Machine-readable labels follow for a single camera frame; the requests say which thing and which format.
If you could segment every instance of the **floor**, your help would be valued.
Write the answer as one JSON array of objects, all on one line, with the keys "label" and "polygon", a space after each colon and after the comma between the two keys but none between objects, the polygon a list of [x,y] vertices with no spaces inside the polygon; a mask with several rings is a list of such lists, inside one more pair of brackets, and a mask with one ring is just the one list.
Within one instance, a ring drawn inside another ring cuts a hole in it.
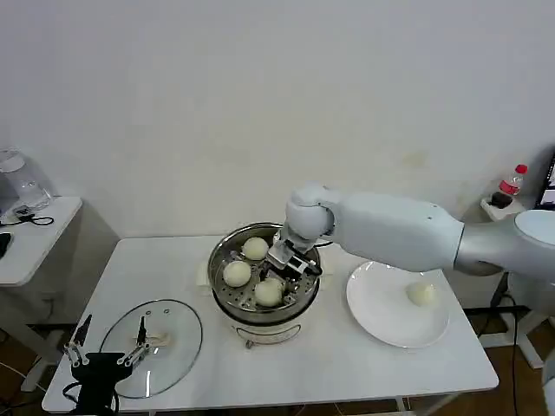
[{"label": "floor", "polygon": [[[471,323],[478,331],[484,323],[483,317],[471,318]],[[499,318],[490,322],[489,332],[500,332],[505,329],[505,324]],[[547,322],[536,328],[531,334],[533,345],[539,354],[545,358],[555,348],[555,329]],[[510,347],[494,348],[487,351],[497,374],[499,375],[499,386],[488,392],[463,394],[447,406],[443,407],[435,416],[486,416],[495,414],[497,416],[513,416],[513,385],[511,379],[511,359],[513,350]],[[21,346],[11,338],[0,334],[0,361],[12,366],[18,371],[26,374],[35,359],[34,354],[27,348]],[[517,350],[516,354],[517,374],[517,400],[519,416],[546,416],[543,392],[541,388],[541,371],[532,370]],[[47,387],[54,375],[51,368],[42,378],[42,385]],[[12,416],[43,415],[46,414],[41,408],[40,392],[21,393],[19,385],[21,377],[12,373],[4,367],[0,367],[0,416],[10,416],[5,412],[5,404],[13,405],[31,402],[27,406],[14,408]],[[411,399],[413,408],[421,406],[422,400]],[[350,402],[350,403],[327,403],[307,406],[281,406],[281,407],[259,407],[248,409],[225,409],[197,412],[180,412],[169,414],[196,415],[225,415],[225,416],[333,416],[341,414],[363,414],[393,412],[396,410],[393,400],[374,402]]]}]

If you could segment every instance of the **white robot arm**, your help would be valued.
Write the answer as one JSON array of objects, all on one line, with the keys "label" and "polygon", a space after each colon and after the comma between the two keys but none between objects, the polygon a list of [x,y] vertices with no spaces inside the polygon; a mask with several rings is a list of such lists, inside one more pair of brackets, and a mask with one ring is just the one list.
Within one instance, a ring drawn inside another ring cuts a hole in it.
[{"label": "white robot arm", "polygon": [[555,282],[555,212],[526,211],[503,221],[463,224],[429,202],[370,192],[349,195],[310,184],[291,194],[280,239],[267,260],[283,269],[318,238],[409,271],[508,270]]}]

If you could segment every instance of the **black device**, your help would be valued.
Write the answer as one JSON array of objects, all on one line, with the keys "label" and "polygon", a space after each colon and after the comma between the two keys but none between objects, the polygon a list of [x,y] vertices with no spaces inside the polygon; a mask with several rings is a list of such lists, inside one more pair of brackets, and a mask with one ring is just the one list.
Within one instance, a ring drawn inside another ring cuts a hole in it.
[{"label": "black device", "polygon": [[4,254],[6,254],[8,246],[10,245],[10,241],[11,234],[9,234],[8,232],[3,232],[2,234],[0,234],[0,258],[2,258]]},{"label": "black device", "polygon": [[12,211],[19,221],[26,221],[32,219],[35,214],[27,205],[21,205],[14,208]]},{"label": "black device", "polygon": [[538,199],[534,208],[536,210],[555,211],[555,153],[549,163],[544,184],[539,192]]}]

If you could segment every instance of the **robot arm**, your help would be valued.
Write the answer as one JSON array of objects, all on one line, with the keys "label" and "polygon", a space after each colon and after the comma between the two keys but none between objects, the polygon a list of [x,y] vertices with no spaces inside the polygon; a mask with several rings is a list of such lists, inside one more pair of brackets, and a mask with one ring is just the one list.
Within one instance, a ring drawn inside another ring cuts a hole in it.
[{"label": "robot arm", "polygon": [[285,213],[280,239],[267,255],[279,269],[294,250],[306,252],[323,238],[409,271],[457,269],[484,276],[505,269],[555,281],[555,212],[468,225],[428,202],[307,185],[291,194]]},{"label": "robot arm", "polygon": [[[131,375],[133,370],[146,356],[149,345],[144,316],[140,319],[139,333],[135,348],[125,353],[87,353],[83,352],[83,344],[87,337],[88,326],[92,315],[75,331],[72,341],[64,345],[64,353],[71,363],[71,374],[76,382],[67,385],[62,394],[75,402],[75,408],[68,414],[87,414],[95,416],[115,416],[119,412],[119,399],[115,385]],[[76,399],[69,391],[81,386]],[[112,398],[115,409],[112,410]]]}]

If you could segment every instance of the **white table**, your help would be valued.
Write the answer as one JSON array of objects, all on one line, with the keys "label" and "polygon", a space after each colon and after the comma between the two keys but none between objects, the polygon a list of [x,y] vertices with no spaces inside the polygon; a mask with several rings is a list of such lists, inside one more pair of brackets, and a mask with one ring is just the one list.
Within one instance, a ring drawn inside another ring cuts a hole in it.
[{"label": "white table", "polygon": [[[282,344],[246,349],[226,323],[212,296],[197,286],[199,266],[219,237],[121,240],[102,274],[82,320],[92,314],[85,348],[98,351],[109,328],[132,307],[173,298],[199,314],[204,341],[191,372],[159,395],[121,399],[122,411],[165,411],[235,406],[275,406],[346,400],[379,400],[458,393],[498,385],[487,359],[447,280],[434,283],[447,293],[451,322],[432,347],[403,349],[373,338],[356,323],[345,298],[350,272],[364,260],[339,247],[321,249],[334,271],[308,313],[310,323]],[[73,408],[62,389],[73,382],[64,357],[42,402],[47,412]]]},{"label": "white table", "polygon": [[[516,198],[509,206],[503,209],[489,205],[485,198],[480,201],[480,206],[492,221],[500,221],[507,215],[518,214],[519,212],[530,210],[533,208],[533,205],[534,201],[531,198]],[[501,319],[505,322],[507,331],[498,334],[482,335],[480,337],[480,342],[484,348],[512,346],[514,342],[514,318],[511,314],[501,314]],[[536,351],[536,348],[534,348],[530,342],[528,334],[545,320],[549,320],[552,326],[555,327],[555,318],[550,318],[547,315],[535,311],[528,312],[519,320],[517,345],[525,356],[526,361],[528,361],[528,365],[535,369],[542,368],[544,362]]]},{"label": "white table", "polygon": [[[78,197],[55,198],[49,206],[37,213],[38,217],[52,217],[55,220],[53,224],[45,226],[20,224],[0,228],[0,232],[12,234],[10,246],[4,257],[0,259],[0,288],[23,286],[31,280],[44,258],[79,211],[81,204],[81,199]],[[2,216],[3,223],[14,221],[14,218]],[[23,391],[31,391],[35,388],[44,368],[48,364],[56,364],[60,360],[61,354],[52,344],[56,343],[61,332],[54,332],[48,340],[44,340],[27,327],[21,312],[10,306],[9,298],[2,292],[0,292],[0,300],[2,301],[0,328],[43,358],[33,366],[22,384]]]}]

